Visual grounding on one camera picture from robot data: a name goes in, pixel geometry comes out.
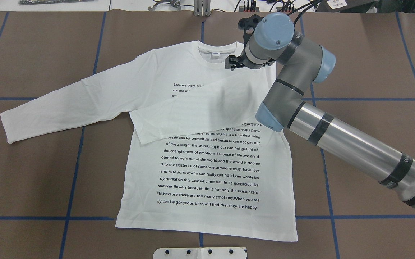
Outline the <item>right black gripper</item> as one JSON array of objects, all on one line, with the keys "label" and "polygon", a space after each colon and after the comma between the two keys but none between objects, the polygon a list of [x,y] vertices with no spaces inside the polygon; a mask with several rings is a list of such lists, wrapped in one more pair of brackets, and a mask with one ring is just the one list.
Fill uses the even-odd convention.
[{"label": "right black gripper", "polygon": [[264,66],[271,66],[275,63],[274,59],[259,59],[254,56],[249,50],[243,50],[241,55],[236,57],[234,55],[229,55],[228,60],[224,61],[225,69],[234,69],[242,68],[243,65],[250,69],[260,69]]}]

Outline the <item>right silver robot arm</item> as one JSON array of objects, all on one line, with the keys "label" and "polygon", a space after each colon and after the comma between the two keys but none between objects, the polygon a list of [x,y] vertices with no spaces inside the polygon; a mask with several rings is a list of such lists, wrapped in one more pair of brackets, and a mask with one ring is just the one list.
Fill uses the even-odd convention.
[{"label": "right silver robot arm", "polygon": [[275,62],[283,65],[255,114],[256,120],[276,132],[287,128],[347,161],[415,209],[412,157],[303,101],[311,83],[326,80],[332,72],[335,56],[296,31],[284,13],[242,18],[238,28],[244,31],[244,49],[240,56],[225,60],[226,69],[260,69]]}]

